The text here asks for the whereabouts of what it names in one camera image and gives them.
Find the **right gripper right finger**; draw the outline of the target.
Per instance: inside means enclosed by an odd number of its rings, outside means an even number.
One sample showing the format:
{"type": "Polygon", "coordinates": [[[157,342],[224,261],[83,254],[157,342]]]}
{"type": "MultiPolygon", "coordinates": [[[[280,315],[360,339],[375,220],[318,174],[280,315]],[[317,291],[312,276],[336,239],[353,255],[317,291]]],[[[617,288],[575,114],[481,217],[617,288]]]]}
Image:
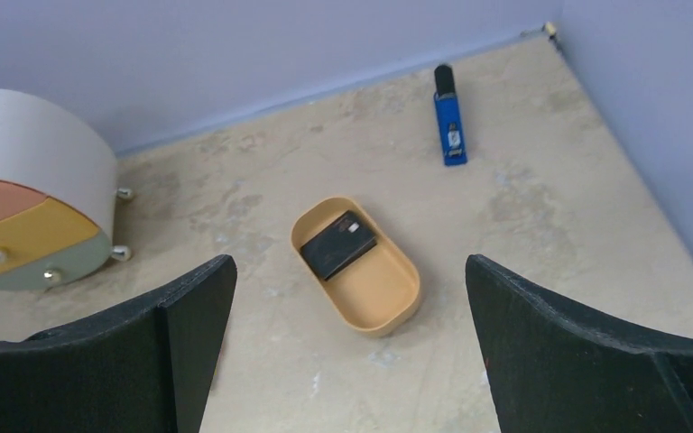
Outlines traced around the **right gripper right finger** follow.
{"type": "Polygon", "coordinates": [[[613,317],[475,254],[466,286],[503,432],[693,432],[693,339],[613,317]]]}

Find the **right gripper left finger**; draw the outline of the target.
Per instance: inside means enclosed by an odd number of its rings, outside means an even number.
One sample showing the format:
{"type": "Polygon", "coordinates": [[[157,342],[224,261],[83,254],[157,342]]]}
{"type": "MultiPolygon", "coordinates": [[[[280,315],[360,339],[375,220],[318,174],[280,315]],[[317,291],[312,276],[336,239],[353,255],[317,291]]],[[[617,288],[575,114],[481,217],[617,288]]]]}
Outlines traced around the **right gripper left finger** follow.
{"type": "Polygon", "coordinates": [[[0,432],[197,432],[236,288],[220,255],[135,298],[0,341],[0,432]]]}

